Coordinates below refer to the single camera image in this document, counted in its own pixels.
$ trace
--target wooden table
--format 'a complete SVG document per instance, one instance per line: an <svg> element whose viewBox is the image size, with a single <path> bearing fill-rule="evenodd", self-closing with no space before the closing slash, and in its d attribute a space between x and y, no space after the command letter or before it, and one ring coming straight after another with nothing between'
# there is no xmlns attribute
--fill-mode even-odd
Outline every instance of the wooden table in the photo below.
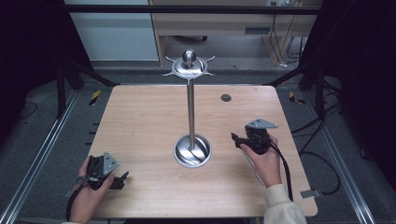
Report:
<svg viewBox="0 0 396 224"><path fill-rule="evenodd" d="M223 102L222 94L232 100ZM111 190L96 217L262 217L265 188L231 139L246 137L245 124L256 118L276 123L269 133L291 173L294 201L306 216L318 209L290 134L276 90L268 86L195 85L195 131L210 142L210 160L186 168L173 156L176 140L189 133L186 86L118 86L111 93L90 154L108 151L129 171L122 190ZM286 185L283 166L282 181Z"/></svg>

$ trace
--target metal rail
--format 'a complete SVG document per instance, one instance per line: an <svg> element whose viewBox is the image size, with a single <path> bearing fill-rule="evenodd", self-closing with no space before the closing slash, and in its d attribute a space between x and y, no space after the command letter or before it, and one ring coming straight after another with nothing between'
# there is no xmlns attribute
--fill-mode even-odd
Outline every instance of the metal rail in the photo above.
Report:
<svg viewBox="0 0 396 224"><path fill-rule="evenodd" d="M306 99L309 108L315 118L318 117L317 112L314 106L314 99L312 94L303 91L304 98ZM344 162L341 154L337 146L335 145L334 141L332 140L332 136L329 133L329 130L326 126L323 127L321 131L321 135L323 137L323 141L326 148L328 149L328 153L330 158L332 159L332 163L334 168L337 170L338 174L340 175L341 182L344 186L346 191L346 195L348 196L353 209L355 210L356 216L358 217L360 223L362 224L374 224L375 219L368 207L366 201L364 200L363 196L361 195L361 191L355 179L353 178L352 174L350 173L349 169L347 168L347 164Z"/></svg>
<svg viewBox="0 0 396 224"><path fill-rule="evenodd" d="M27 196L29 195L33 185L35 184L35 181L37 180L38 175L40 174L40 171L43 168L44 163L48 155L50 154L53 145L56 142L56 139L59 136L59 133L61 132L67 118L69 117L70 111L75 104L77 96L78 91L72 91L72 94L68 99L67 108L64 111L64 114L59 119L56 119L56 121L54 122L51 130L49 131L49 134L47 135L46 140L37 152L35 160L33 161L28 172L20 183L20 186L12 197L11 202L2 212L0 216L1 224L14 223L15 219L17 218L17 215L21 211L21 208L26 201Z"/></svg>
<svg viewBox="0 0 396 224"><path fill-rule="evenodd" d="M322 15L336 9L323 7L237 7L237 6L128 6L128 5L44 5L44 9L85 13L199 13Z"/></svg>

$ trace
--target round metal base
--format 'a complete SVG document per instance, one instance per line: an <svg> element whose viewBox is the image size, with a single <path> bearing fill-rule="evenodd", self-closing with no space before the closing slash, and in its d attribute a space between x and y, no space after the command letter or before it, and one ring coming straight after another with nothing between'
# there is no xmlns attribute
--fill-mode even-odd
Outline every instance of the round metal base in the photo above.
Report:
<svg viewBox="0 0 396 224"><path fill-rule="evenodd" d="M185 167L200 167L209 161L212 146L201 135L195 135L195 147L190 149L190 136L180 137L174 146L174 156L177 162Z"/></svg>

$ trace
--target metal pole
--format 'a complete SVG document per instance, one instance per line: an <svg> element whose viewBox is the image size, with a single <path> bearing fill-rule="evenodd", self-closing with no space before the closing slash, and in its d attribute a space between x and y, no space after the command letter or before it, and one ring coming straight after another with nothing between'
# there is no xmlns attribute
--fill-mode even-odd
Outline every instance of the metal pole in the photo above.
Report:
<svg viewBox="0 0 396 224"><path fill-rule="evenodd" d="M190 150L195 148L195 123L194 123L194 80L187 84L187 97L189 105L189 125L190 125Z"/></svg>
<svg viewBox="0 0 396 224"><path fill-rule="evenodd" d="M242 7L242 6L130 6L130 5L55 5L44 9L85 13L198 13L198 14L267 14L267 15L322 15L337 9L323 7Z"/></svg>

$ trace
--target sleeve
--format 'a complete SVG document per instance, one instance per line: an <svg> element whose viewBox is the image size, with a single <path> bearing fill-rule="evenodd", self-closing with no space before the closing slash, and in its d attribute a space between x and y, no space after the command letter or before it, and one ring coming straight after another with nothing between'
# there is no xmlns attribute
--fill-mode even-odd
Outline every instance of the sleeve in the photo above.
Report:
<svg viewBox="0 0 396 224"><path fill-rule="evenodd" d="M264 224L271 223L306 223L300 206L293 203L283 184L273 185L265 191L267 210Z"/></svg>

